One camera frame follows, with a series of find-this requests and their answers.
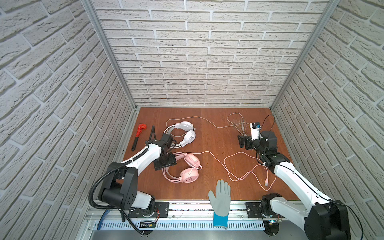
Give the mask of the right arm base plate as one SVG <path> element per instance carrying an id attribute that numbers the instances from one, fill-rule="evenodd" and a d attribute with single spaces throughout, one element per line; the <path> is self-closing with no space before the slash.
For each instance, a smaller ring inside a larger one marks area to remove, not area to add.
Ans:
<path id="1" fill-rule="evenodd" d="M 248 218 L 280 218 L 280 215 L 274 213 L 269 203 L 264 201 L 260 202 L 246 202 L 246 210 Z"/>

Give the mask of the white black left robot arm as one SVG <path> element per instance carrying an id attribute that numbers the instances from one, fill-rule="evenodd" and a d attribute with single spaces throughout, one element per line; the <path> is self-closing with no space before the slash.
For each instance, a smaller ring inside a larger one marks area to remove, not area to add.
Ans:
<path id="1" fill-rule="evenodd" d="M 111 163 L 107 172 L 92 186 L 90 204 L 97 209 L 136 208 L 144 210 L 145 215 L 152 214 L 155 211 L 155 197 L 138 191 L 138 177 L 151 163 L 156 171 L 176 165 L 176 157 L 171 153 L 173 142 L 170 134 L 163 134 L 159 140 L 146 141 L 146 146 L 128 160 Z"/>

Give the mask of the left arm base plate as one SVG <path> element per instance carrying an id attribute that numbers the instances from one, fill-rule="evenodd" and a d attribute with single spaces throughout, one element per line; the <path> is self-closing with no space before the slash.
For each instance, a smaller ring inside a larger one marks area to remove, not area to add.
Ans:
<path id="1" fill-rule="evenodd" d="M 147 209 L 134 208 L 129 210 L 130 218 L 155 218 L 160 215 L 160 218 L 167 218 L 170 209 L 170 202 L 151 203 Z"/>

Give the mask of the pink headphones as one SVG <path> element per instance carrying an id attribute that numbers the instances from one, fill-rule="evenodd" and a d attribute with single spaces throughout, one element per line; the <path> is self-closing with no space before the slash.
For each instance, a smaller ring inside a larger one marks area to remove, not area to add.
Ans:
<path id="1" fill-rule="evenodd" d="M 199 170 L 203 168 L 200 160 L 191 153 L 176 152 L 174 155 L 176 161 L 183 159 L 189 165 L 189 168 L 183 170 L 179 177 L 174 177 L 169 173 L 170 167 L 166 167 L 162 169 L 163 176 L 171 183 L 192 183 L 196 181 L 199 177 Z"/>

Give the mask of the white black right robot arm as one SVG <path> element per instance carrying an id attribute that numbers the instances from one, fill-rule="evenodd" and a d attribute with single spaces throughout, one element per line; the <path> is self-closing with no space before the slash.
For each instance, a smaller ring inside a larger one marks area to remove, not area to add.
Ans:
<path id="1" fill-rule="evenodd" d="M 296 206 L 277 193 L 264 195 L 259 205 L 264 218 L 280 215 L 301 228 L 310 240 L 351 239 L 347 206 L 323 194 L 278 152 L 274 132 L 263 131 L 258 139 L 238 136 L 238 140 L 241 148 L 255 150 L 262 165 L 280 178 L 303 203 L 302 207 Z"/>

